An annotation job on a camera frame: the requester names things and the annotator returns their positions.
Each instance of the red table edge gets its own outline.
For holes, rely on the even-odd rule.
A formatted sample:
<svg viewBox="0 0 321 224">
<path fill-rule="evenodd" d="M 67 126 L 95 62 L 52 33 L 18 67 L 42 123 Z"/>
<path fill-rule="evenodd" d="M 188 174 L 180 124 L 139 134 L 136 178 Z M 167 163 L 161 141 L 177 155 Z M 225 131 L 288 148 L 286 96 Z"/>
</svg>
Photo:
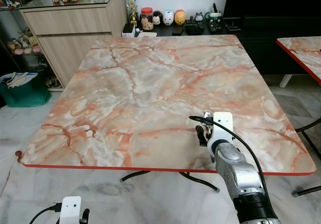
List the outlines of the red table edge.
<svg viewBox="0 0 321 224">
<path fill-rule="evenodd" d="M 285 47 L 279 39 L 276 40 L 277 45 L 279 45 L 288 55 L 290 55 L 301 67 L 304 68 L 305 71 L 307 71 L 310 76 L 312 76 L 319 84 L 321 84 L 321 79 L 314 74 L 300 59 L 298 59 L 287 47 Z"/>
<path fill-rule="evenodd" d="M 92 170 L 134 170 L 134 171 L 166 171 L 166 172 L 191 172 L 191 173 L 217 173 L 216 170 L 189 170 L 189 169 L 166 169 L 166 168 L 138 168 L 138 167 L 100 167 L 100 166 L 68 166 L 68 165 L 34 165 L 24 164 L 26 167 L 34 168 L 56 168 L 56 169 L 92 169 Z M 280 176 L 306 176 L 316 172 L 316 168 L 312 172 L 263 172 L 264 175 L 280 175 Z"/>
</svg>

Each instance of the wooden cabinet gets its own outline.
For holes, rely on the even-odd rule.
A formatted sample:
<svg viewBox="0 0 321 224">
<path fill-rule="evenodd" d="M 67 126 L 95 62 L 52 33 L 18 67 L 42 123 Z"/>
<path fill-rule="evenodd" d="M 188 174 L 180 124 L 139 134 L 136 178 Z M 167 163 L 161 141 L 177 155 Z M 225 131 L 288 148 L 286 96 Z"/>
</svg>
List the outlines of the wooden cabinet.
<svg viewBox="0 0 321 224">
<path fill-rule="evenodd" d="M 94 41 L 120 37 L 127 22 L 125 0 L 21 9 L 21 12 L 64 87 Z"/>
<path fill-rule="evenodd" d="M 38 37 L 38 41 L 43 49 L 46 49 L 47 57 L 55 67 L 60 80 L 66 86 L 87 55 L 93 42 L 97 39 L 111 37 L 109 33 L 79 36 L 58 35 Z"/>
</svg>

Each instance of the black metal table leg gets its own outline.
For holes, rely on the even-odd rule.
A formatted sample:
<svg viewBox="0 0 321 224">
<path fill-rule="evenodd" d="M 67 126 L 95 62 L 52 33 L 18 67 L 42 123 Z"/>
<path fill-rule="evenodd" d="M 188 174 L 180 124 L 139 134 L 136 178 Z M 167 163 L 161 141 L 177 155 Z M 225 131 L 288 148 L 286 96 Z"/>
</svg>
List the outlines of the black metal table leg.
<svg viewBox="0 0 321 224">
<path fill-rule="evenodd" d="M 209 188 L 212 188 L 213 190 L 215 190 L 216 192 L 220 192 L 220 189 L 217 188 L 216 186 L 212 185 L 211 183 L 205 181 L 205 180 L 201 180 L 201 179 L 198 179 L 198 178 L 195 178 L 195 177 L 192 177 L 190 176 L 190 173 L 187 172 L 179 172 L 181 175 L 183 175 L 185 178 L 188 178 L 189 180 L 192 180 L 192 181 L 195 181 L 195 182 L 198 182 L 198 183 L 201 183 L 203 185 L 206 185 L 208 186 Z"/>
<path fill-rule="evenodd" d="M 150 171 L 146 171 L 146 170 L 141 170 L 141 171 L 137 171 L 137 172 L 134 172 L 134 173 L 131 173 L 129 175 L 126 175 L 125 177 L 122 177 L 120 179 L 120 182 L 124 182 L 125 180 L 131 178 L 131 177 L 134 177 L 134 176 L 137 176 L 137 175 L 143 175 L 143 174 L 146 174 L 146 173 L 149 173 Z"/>
<path fill-rule="evenodd" d="M 305 194 L 309 194 L 311 192 L 315 192 L 315 191 L 318 191 L 318 190 L 321 190 L 321 185 L 317 186 L 317 187 L 310 188 L 310 189 L 294 192 L 292 195 L 293 196 L 305 195 Z"/>
<path fill-rule="evenodd" d="M 307 130 L 309 128 L 312 128 L 313 126 L 317 125 L 317 124 L 320 124 L 321 123 L 321 118 L 314 121 L 313 123 L 307 125 L 307 126 L 304 126 L 302 128 L 298 128 L 298 129 L 295 129 L 296 132 L 302 132 L 303 136 L 305 137 L 305 139 L 308 141 L 308 143 L 310 144 L 310 146 L 312 147 L 312 149 L 314 150 L 315 154 L 318 156 L 318 158 L 321 160 L 321 153 L 319 152 L 319 150 L 317 149 L 317 147 L 315 146 L 315 144 L 312 142 L 312 140 L 309 138 L 309 136 L 304 132 L 304 130 Z M 315 192 L 315 191 L 318 191 L 318 190 L 321 190 L 321 185 L 320 186 L 317 186 L 317 187 L 313 187 L 313 188 L 309 188 L 309 189 L 306 189 L 306 190 L 302 190 L 302 191 L 298 191 L 298 192 L 294 192 L 292 195 L 293 196 L 299 196 L 299 195 L 305 195 L 305 194 L 308 194 L 308 193 L 312 193 L 312 192 Z"/>
<path fill-rule="evenodd" d="M 321 160 L 321 154 L 319 152 L 319 150 L 317 149 L 317 147 L 314 145 L 314 143 L 312 142 L 312 140 L 309 138 L 309 136 L 302 130 L 301 133 L 303 134 L 303 136 L 305 137 L 305 139 L 308 141 L 308 143 L 310 144 L 311 148 L 314 150 L 315 154 L 318 156 L 318 158 Z"/>
</svg>

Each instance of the teal storage bin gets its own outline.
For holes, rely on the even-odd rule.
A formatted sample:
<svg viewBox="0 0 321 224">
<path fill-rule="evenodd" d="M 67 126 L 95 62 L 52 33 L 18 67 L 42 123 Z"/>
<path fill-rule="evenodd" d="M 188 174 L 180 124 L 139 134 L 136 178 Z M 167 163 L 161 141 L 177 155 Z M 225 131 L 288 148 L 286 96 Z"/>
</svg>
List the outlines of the teal storage bin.
<svg viewBox="0 0 321 224">
<path fill-rule="evenodd" d="M 11 78 L 13 74 L 7 74 L 0 77 L 0 95 L 9 107 L 36 107 L 46 104 L 51 98 L 42 78 L 37 73 L 36 77 L 29 82 L 14 88 L 8 88 L 4 82 Z"/>
</svg>

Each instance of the cabinet drawer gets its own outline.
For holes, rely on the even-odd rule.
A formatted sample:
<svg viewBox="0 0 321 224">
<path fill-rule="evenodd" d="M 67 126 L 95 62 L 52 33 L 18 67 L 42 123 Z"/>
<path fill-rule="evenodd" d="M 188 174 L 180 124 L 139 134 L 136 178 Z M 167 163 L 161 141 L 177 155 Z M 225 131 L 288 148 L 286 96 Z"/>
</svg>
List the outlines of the cabinet drawer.
<svg viewBox="0 0 321 224">
<path fill-rule="evenodd" d="M 110 32 L 107 9 L 67 9 L 25 12 L 36 35 Z"/>
<path fill-rule="evenodd" d="M 38 37 L 38 41 L 49 59 L 51 67 L 66 87 L 94 41 L 111 37 L 109 34 L 45 36 Z"/>
</svg>

